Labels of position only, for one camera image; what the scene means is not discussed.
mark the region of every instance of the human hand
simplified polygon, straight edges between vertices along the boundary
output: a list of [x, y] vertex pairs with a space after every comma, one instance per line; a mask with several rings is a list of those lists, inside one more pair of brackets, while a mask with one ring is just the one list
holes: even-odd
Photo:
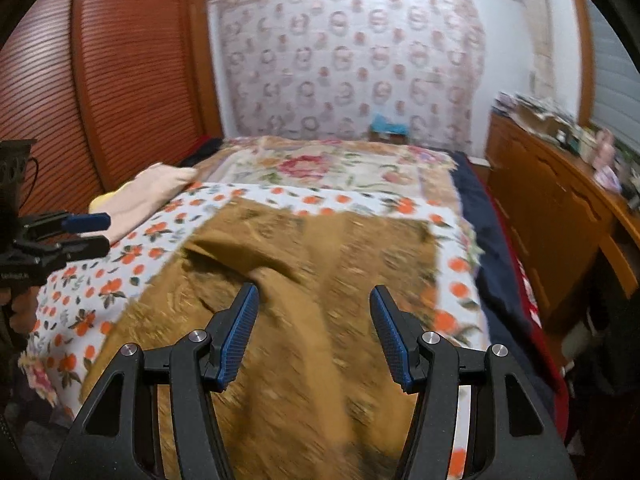
[[[14, 314], [9, 318], [9, 325], [18, 334], [27, 335], [36, 324], [36, 309], [38, 308], [39, 286], [32, 286], [14, 298], [11, 310]], [[11, 301], [11, 290], [0, 289], [0, 305], [6, 305]]]

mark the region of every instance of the patterned wall covering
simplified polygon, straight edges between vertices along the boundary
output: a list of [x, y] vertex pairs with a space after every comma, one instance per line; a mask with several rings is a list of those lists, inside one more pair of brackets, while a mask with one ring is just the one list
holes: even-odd
[[212, 0], [242, 136], [356, 139], [376, 113], [466, 151], [484, 70], [473, 0]]

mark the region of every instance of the metal screw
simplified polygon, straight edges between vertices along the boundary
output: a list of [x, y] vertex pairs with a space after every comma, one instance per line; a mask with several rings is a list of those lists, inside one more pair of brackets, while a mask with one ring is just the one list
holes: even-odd
[[491, 347], [491, 352], [496, 354], [498, 357], [504, 357], [509, 353], [505, 345], [493, 345]]
[[207, 338], [207, 333], [204, 330], [194, 330], [189, 332], [189, 340], [194, 343], [199, 343], [200, 341], [204, 341]]
[[435, 332], [425, 332], [422, 334], [422, 340], [427, 343], [427, 345], [436, 345], [440, 342], [440, 336]]
[[120, 349], [120, 353], [122, 355], [126, 355], [127, 357], [135, 354], [137, 351], [138, 351], [138, 345], [136, 345], [135, 343], [127, 343], [126, 345], [123, 345], [122, 348]]

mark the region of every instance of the navy blue bedding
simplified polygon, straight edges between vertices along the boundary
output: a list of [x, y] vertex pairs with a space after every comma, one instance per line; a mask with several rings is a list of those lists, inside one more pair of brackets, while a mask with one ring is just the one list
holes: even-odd
[[555, 418], [556, 393], [548, 367], [534, 345], [533, 322], [522, 308], [518, 275], [502, 226], [484, 186], [462, 153], [451, 154], [458, 167], [453, 182], [462, 200], [463, 216], [475, 231], [484, 251], [476, 278], [481, 306], [493, 344], [505, 345], [517, 359], [546, 409]]

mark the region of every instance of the pink towel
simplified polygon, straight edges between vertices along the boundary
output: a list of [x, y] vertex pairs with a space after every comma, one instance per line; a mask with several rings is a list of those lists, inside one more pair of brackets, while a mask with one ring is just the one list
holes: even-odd
[[197, 173], [194, 168], [174, 168], [160, 163], [146, 168], [93, 211], [107, 213], [111, 217], [111, 227], [87, 235], [104, 235], [113, 245], [151, 218], [193, 182]]

